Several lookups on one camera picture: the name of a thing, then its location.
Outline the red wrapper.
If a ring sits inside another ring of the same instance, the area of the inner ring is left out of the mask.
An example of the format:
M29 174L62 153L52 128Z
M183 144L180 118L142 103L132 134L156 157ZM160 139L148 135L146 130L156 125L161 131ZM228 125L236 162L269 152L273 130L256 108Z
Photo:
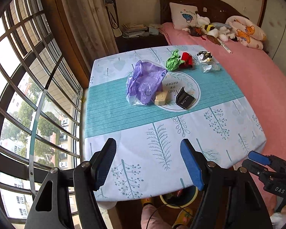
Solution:
M189 69L193 67L193 57L187 52L183 52L181 55L180 69Z

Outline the dark wooden nightstand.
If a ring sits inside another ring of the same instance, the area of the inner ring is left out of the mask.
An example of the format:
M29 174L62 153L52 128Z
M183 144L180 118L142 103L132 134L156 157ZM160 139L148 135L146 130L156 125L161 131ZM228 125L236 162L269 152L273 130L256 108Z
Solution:
M161 33L158 35L141 36L134 38L123 38L122 36L115 39L119 53L133 50L167 46L168 42Z

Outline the dark wooden headboard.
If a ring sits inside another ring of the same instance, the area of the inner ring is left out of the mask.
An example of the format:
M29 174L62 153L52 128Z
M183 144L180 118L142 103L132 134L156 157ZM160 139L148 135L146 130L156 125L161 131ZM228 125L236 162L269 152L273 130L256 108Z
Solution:
M203 17L208 17L211 22L224 23L229 17L234 15L248 19L248 17L242 15L231 5L222 0L160 0L161 24L172 22L169 3L196 6L198 14Z

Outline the green paper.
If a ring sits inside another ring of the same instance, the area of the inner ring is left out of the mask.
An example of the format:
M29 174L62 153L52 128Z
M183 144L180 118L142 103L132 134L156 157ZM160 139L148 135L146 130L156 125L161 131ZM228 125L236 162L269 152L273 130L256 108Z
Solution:
M179 50L174 50L171 52L171 57L169 57L166 61L166 69L168 71L174 71L183 63L185 63L185 61L181 59Z

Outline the clear plastic wrapper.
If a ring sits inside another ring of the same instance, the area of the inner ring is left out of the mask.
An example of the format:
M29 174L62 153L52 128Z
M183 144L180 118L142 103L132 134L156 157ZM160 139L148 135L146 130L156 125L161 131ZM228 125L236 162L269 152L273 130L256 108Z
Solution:
M207 73L210 71L220 71L221 67L219 64L207 64L207 63L202 63L200 64L200 68L203 73Z

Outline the yellow rimmed blue trash bin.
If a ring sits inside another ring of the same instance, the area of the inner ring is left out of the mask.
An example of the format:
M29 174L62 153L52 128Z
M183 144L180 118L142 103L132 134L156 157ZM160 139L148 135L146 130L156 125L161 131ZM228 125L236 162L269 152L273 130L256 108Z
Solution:
M170 208L185 208L196 200L198 195L196 186L189 186L178 191L160 195L161 201Z

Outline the silver black foil wrapper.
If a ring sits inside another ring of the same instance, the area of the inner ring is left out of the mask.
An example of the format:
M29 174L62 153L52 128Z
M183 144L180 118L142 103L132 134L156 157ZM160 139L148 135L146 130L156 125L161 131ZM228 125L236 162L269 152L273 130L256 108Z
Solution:
M207 63L212 61L213 56L209 51L199 51L197 53L197 58L200 63Z

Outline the purple plastic bag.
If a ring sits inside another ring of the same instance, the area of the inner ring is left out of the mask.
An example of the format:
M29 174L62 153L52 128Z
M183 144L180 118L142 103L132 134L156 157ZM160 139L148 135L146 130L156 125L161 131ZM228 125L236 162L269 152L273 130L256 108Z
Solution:
M148 60L139 60L126 81L126 99L132 106L145 106L162 90L167 69Z

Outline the window metal grille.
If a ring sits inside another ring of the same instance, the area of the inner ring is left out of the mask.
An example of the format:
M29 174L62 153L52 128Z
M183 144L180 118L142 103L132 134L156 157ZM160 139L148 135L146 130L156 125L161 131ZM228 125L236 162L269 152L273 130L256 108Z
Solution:
M83 88L41 0L7 0L0 12L0 211L24 228L50 169L80 162Z

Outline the beige curtain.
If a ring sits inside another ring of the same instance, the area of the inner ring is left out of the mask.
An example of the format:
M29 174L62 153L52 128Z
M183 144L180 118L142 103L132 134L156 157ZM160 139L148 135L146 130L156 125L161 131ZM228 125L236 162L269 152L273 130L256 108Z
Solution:
M96 59L118 53L103 0L62 0L62 4L89 71Z

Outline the plush toy pile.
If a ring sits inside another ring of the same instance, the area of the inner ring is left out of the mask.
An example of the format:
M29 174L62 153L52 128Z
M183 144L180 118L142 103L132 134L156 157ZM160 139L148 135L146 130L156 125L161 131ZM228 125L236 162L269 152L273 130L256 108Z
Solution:
M209 41L214 44L220 44L222 42L228 42L228 40L237 41L235 34L232 32L227 26L218 26L216 27L214 24L210 23L209 18L201 17L197 15L198 25L196 26L188 26L184 28L183 31L187 31L193 37L200 37L202 39L205 36Z

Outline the white pen on bed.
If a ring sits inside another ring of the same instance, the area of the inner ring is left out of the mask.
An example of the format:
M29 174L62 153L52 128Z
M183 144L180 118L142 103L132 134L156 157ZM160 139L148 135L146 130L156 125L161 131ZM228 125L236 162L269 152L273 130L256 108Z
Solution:
M220 41L220 44L229 54L232 54L232 51L230 50L230 48L228 48L228 46L226 46L222 41Z

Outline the pink trouser left leg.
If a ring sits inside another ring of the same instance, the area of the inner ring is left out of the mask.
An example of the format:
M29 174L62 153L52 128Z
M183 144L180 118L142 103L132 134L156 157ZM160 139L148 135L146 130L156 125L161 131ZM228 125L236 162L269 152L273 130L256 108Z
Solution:
M159 228L172 228L168 223L166 223L156 208L152 204L144 205L141 214L141 228L142 229L159 229Z

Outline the small beige box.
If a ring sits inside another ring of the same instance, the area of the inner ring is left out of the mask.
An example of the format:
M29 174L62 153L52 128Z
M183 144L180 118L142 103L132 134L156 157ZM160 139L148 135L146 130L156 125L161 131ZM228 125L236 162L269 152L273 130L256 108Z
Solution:
M164 106L167 101L167 96L168 96L168 92L166 90L156 92L154 104L156 106Z

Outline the black card box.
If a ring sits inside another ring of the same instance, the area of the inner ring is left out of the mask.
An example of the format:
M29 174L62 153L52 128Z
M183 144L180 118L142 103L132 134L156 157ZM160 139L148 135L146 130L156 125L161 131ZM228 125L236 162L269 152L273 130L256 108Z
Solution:
M188 94L185 90L184 87L180 89L176 96L176 105L180 106L181 108L187 110L190 105L195 101L195 98Z

